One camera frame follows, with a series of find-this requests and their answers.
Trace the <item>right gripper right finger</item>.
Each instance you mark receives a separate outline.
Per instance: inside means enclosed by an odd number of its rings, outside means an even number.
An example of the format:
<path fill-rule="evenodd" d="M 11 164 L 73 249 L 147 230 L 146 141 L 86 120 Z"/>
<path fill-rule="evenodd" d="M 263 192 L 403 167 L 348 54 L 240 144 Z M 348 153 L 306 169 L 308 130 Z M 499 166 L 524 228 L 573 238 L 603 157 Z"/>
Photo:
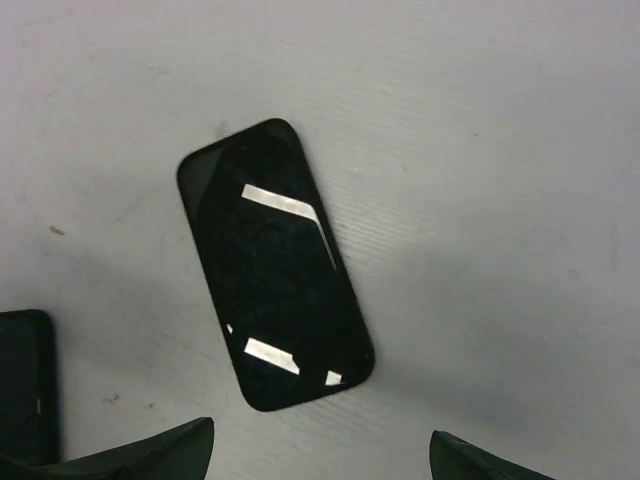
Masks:
<path fill-rule="evenodd" d="M 434 480 L 552 480 L 438 430 L 431 435 L 429 464 Z"/>

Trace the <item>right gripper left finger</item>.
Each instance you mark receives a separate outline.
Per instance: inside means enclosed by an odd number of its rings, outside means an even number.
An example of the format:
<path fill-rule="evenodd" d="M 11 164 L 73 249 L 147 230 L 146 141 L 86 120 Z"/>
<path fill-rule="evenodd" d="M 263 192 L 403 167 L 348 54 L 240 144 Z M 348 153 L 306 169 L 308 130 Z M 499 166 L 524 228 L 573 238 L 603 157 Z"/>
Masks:
<path fill-rule="evenodd" d="M 158 435 L 86 457 L 31 466 L 1 456 L 3 479 L 203 479 L 214 445 L 214 421 L 200 417 Z"/>

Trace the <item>phone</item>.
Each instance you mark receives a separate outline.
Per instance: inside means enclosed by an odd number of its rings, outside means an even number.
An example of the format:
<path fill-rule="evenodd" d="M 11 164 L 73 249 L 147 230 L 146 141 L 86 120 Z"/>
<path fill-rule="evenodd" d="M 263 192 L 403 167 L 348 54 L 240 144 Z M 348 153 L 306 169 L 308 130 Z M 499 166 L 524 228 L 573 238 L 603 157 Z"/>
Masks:
<path fill-rule="evenodd" d="M 188 155 L 177 185 L 247 403 L 363 383 L 375 354 L 302 143 L 272 118 Z"/>
<path fill-rule="evenodd" d="M 1 314 L 1 452 L 37 466 L 61 458 L 56 334 L 42 310 Z"/>

